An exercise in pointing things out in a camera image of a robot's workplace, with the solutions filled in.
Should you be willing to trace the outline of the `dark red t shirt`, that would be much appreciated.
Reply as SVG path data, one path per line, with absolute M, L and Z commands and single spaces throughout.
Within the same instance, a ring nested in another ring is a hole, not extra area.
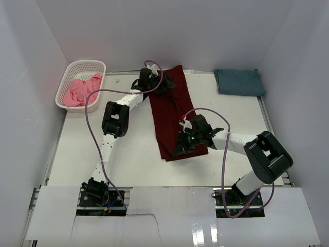
M 155 135 L 161 158 L 170 162 L 208 154 L 207 147 L 198 145 L 192 153 L 172 155 L 177 145 L 179 131 L 181 131 L 179 120 L 194 106 L 188 91 L 183 66 L 178 65 L 166 70 L 165 74 L 177 87 L 161 95 L 156 95 L 154 92 L 149 93 Z

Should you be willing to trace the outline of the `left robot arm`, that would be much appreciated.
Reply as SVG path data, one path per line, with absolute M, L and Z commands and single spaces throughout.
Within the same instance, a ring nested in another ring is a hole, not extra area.
M 96 205 L 109 205 L 110 196 L 108 189 L 111 186 L 116 191 L 123 207 L 126 207 L 118 188 L 110 181 L 106 174 L 105 166 L 113 161 L 116 143 L 127 134 L 130 110 L 143 102 L 149 93 L 153 92 L 156 95 L 161 95 L 175 87 L 177 87 L 177 85 L 168 78 L 162 68 L 156 63 L 153 63 L 152 65 L 147 64 L 145 68 L 140 70 L 139 78 L 133 82 L 130 91 L 124 92 L 98 89 L 87 96 L 84 107 L 85 119 L 92 139 L 96 144 L 99 153 L 99 161 L 95 166 L 95 175 L 97 175 L 97 178 L 90 178 L 87 183 L 82 183 L 82 188 Z M 103 141 L 100 147 L 88 119 L 88 103 L 93 94 L 108 91 L 123 94 L 124 96 L 115 102 L 109 101 L 106 104 L 101 124 Z

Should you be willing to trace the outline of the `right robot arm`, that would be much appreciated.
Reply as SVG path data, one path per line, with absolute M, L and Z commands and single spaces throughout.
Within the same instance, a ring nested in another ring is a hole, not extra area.
M 251 195 L 263 185 L 273 183 L 293 164 L 292 157 L 269 131 L 257 135 L 232 133 L 223 128 L 212 128 L 202 115 L 180 120 L 183 129 L 178 134 L 173 155 L 195 152 L 197 146 L 231 151 L 246 156 L 251 171 L 221 193 L 226 202 L 246 204 Z

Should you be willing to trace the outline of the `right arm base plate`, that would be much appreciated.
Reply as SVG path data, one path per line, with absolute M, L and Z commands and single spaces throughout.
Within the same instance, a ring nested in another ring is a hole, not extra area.
M 226 204 L 227 204 L 227 212 L 229 215 L 236 215 L 251 199 L 254 192 L 244 198 L 234 199 L 230 195 L 230 190 L 225 193 Z M 228 218 L 225 213 L 222 192 L 220 189 L 215 190 L 211 197 L 215 200 L 215 211 L 216 217 L 218 219 Z M 259 207 L 263 206 L 263 200 L 261 193 L 258 192 L 256 197 L 252 200 L 250 205 L 246 208 L 246 210 L 240 215 L 240 218 L 263 218 L 265 217 L 264 209 L 259 209 Z

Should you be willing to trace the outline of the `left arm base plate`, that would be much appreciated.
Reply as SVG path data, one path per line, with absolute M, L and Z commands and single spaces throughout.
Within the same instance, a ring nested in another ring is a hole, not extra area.
M 102 199 L 92 196 L 84 190 L 80 193 L 77 216 L 124 217 L 126 209 L 115 190 L 109 190 Z

